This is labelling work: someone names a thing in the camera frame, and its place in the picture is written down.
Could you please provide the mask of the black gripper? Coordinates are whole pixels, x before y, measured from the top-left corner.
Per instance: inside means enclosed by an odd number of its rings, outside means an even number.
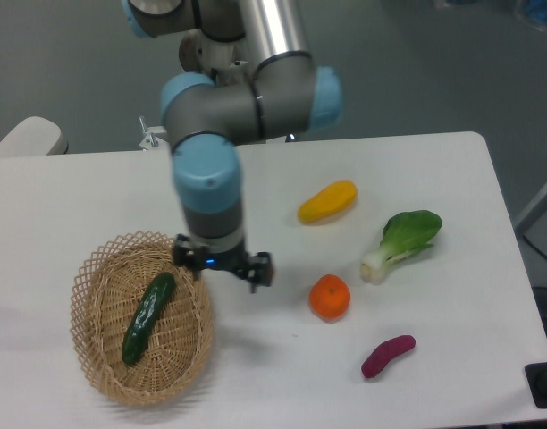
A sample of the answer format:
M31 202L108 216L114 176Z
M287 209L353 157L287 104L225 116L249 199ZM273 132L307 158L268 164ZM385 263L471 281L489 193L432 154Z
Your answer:
M190 271L198 281L204 270L226 271L248 282L249 291L270 287L274 278L274 262L268 252L250 255L246 250L244 232L209 239L177 234L172 248L173 263Z

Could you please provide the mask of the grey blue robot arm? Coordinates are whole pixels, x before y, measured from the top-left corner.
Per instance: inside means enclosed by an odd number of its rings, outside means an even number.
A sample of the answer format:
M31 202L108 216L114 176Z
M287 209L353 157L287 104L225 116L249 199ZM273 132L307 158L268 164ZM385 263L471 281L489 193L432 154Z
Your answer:
M224 271L269 286L270 254L245 245L242 170L236 148L336 123L341 82L315 65L293 1L125 1L143 38L195 30L202 65L185 67L160 96L173 183L188 226L173 262L199 275Z

